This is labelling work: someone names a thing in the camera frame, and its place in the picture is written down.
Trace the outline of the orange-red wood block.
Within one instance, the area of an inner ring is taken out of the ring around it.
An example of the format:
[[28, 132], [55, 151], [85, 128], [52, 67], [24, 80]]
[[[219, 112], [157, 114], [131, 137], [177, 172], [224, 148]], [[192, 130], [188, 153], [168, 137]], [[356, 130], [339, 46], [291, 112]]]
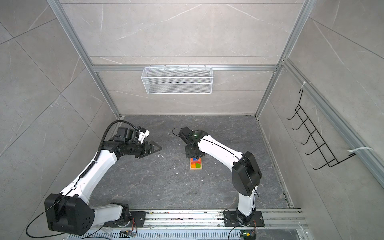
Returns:
[[191, 164], [201, 164], [202, 163], [202, 160], [199, 159], [198, 161], [193, 161], [193, 159], [191, 159]]

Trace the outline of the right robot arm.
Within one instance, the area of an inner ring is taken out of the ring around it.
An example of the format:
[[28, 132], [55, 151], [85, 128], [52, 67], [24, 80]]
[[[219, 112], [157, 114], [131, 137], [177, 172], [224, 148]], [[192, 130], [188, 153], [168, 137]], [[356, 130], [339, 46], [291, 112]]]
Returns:
[[251, 152], [235, 151], [203, 130], [193, 131], [185, 127], [179, 131], [178, 136], [186, 143], [186, 157], [194, 165], [208, 154], [231, 171], [232, 184], [239, 193], [237, 221], [244, 226], [250, 224], [256, 213], [255, 197], [262, 178], [255, 156]]

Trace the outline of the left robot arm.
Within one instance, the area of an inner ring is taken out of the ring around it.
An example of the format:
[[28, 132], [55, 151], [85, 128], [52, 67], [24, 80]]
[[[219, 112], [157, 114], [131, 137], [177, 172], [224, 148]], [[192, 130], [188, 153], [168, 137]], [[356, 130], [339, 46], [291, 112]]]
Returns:
[[113, 121], [106, 128], [98, 150], [82, 172], [58, 194], [50, 194], [44, 201], [48, 229], [52, 236], [73, 234], [82, 236], [94, 226], [125, 227], [133, 225], [128, 204], [110, 203], [91, 208], [90, 197], [107, 171], [120, 159], [129, 155], [144, 158], [162, 149], [153, 141], [146, 141], [150, 131], [122, 121], [117, 133], [107, 138], [110, 129], [119, 123]]

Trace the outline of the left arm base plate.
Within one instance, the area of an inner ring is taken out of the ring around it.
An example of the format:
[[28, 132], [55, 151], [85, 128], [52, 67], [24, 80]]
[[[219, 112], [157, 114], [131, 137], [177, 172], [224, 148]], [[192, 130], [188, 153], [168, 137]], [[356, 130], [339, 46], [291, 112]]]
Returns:
[[121, 217], [119, 220], [104, 223], [104, 227], [111, 228], [143, 228], [146, 219], [146, 212], [130, 212], [126, 218]]

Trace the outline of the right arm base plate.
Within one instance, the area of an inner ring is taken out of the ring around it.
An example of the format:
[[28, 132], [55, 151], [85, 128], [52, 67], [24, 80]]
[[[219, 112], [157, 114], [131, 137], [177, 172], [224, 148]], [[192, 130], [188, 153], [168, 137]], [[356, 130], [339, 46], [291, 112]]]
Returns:
[[226, 227], [264, 227], [264, 217], [262, 212], [254, 210], [249, 216], [243, 215], [240, 211], [223, 211], [224, 223]]

